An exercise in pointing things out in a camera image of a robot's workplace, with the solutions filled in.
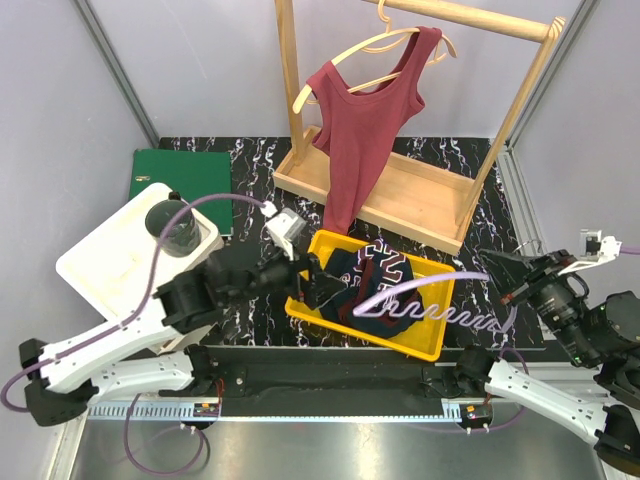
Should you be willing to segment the lilac plastic hanger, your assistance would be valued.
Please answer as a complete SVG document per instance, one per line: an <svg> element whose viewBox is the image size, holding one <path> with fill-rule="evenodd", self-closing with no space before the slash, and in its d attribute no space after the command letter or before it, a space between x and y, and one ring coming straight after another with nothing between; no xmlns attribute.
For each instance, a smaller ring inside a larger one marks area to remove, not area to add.
<svg viewBox="0 0 640 480"><path fill-rule="evenodd" d="M437 303L424 306L422 301L411 300L405 306L400 304L400 294L411 290L418 291L421 287L449 281L480 281L492 282L492 277L483 272L454 271L451 273L435 274L418 279L402 282L394 287L376 293L372 297L357 303L351 310L354 317L381 319L388 315L391 319L408 317L414 320L444 321L446 324L456 324L476 331L487 330L492 333L506 334L518 316L518 307L510 307L504 322L500 322L495 315L477 313L469 310L458 310L455 307L440 307Z"/></svg>

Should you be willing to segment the navy tank top maroon trim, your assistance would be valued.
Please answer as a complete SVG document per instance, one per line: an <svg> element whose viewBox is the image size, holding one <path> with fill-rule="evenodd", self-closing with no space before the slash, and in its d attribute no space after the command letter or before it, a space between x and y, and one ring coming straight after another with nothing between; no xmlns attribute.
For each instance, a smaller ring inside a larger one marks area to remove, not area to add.
<svg viewBox="0 0 640 480"><path fill-rule="evenodd" d="M376 306L374 317L353 314L357 305L375 294L414 278L407 257L382 240L377 239L355 252L334 249L325 271L341 279L347 288L320 308L324 320L385 339L401 334L416 322L410 315L394 317L381 311L394 300L400 308L413 302L421 303L422 296L416 289L384 300Z"/></svg>

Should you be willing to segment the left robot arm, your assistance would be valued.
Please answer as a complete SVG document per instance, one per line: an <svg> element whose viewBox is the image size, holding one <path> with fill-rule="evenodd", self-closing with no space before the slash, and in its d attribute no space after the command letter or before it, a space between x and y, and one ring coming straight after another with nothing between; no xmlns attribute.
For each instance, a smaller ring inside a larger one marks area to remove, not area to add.
<svg viewBox="0 0 640 480"><path fill-rule="evenodd" d="M278 252L250 267L235 267L219 252L176 275L123 320L105 322L66 341L30 339L19 347L25 404L44 427L66 423L104 400L157 393L205 396L220 376L207 349L195 343L176 353L138 353L203 327L217 327L225 309L259 296L284 293L318 309L345 290L312 253Z"/></svg>

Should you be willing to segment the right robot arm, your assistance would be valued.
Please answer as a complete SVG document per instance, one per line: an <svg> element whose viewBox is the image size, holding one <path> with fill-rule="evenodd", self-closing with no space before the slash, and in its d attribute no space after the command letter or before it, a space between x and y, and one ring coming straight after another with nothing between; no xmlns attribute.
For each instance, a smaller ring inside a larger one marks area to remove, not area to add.
<svg viewBox="0 0 640 480"><path fill-rule="evenodd" d="M639 299L630 290L586 303L582 270L616 260L620 245L600 241L579 256L565 250L522 256L483 249L480 258L503 305L527 305L569 357L526 372L479 347L466 348L454 384L517 403L566 428L609 467L639 474Z"/></svg>

